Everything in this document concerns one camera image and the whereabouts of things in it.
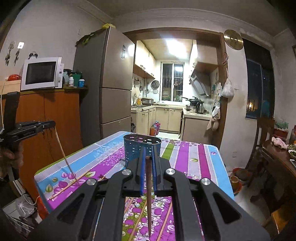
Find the left hand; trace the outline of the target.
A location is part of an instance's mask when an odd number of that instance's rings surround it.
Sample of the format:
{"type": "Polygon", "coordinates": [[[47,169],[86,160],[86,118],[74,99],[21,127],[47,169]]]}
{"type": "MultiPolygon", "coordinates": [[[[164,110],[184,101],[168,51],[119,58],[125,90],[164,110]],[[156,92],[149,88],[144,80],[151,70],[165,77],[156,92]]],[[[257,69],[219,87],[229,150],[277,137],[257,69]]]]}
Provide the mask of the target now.
{"type": "Polygon", "coordinates": [[[23,165],[23,145],[19,143],[18,150],[15,152],[6,148],[1,148],[1,178],[6,177],[9,167],[15,169],[21,168],[23,165]]]}

